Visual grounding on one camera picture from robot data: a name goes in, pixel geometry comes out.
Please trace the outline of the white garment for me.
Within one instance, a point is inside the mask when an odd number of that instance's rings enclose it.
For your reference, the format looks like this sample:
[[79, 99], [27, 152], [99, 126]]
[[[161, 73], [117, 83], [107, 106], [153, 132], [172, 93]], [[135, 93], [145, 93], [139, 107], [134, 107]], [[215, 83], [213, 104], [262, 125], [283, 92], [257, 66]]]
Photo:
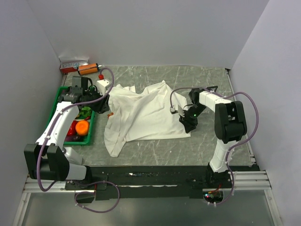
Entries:
[[104, 130], [109, 155], [118, 157], [130, 141], [190, 137], [179, 122], [179, 115], [170, 113], [171, 104], [184, 107], [187, 99], [174, 93], [165, 81], [147, 86], [141, 94], [136, 93], [134, 86], [113, 87], [109, 98], [113, 114]]

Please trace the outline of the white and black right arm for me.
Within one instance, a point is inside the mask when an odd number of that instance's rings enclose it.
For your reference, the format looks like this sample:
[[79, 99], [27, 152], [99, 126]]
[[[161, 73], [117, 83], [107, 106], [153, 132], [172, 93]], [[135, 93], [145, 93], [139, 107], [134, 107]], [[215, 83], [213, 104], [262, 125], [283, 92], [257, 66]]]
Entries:
[[186, 133], [196, 129], [198, 116], [205, 109], [208, 108], [214, 113], [214, 132], [217, 143], [205, 174], [205, 182], [212, 188], [229, 180], [228, 165], [232, 160], [234, 146], [247, 132], [242, 102], [219, 96], [216, 94], [217, 88], [217, 86], [205, 89], [194, 88], [189, 93], [190, 107], [187, 110], [178, 107], [179, 122], [184, 126]]

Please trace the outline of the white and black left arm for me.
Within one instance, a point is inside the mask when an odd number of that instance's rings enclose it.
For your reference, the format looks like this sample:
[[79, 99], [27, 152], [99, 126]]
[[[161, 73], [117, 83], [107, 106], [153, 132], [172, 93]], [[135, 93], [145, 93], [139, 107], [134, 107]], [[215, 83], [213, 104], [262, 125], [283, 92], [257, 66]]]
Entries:
[[72, 85], [57, 97], [54, 114], [43, 134], [34, 144], [27, 144], [24, 156], [31, 179], [36, 179], [40, 190], [48, 191], [42, 181], [76, 181], [82, 189], [92, 186], [91, 168], [82, 164], [82, 157], [71, 147], [64, 147], [67, 133], [81, 108], [87, 106], [102, 114], [109, 110], [109, 93], [114, 82], [100, 79], [93, 83], [87, 77], [75, 76]]

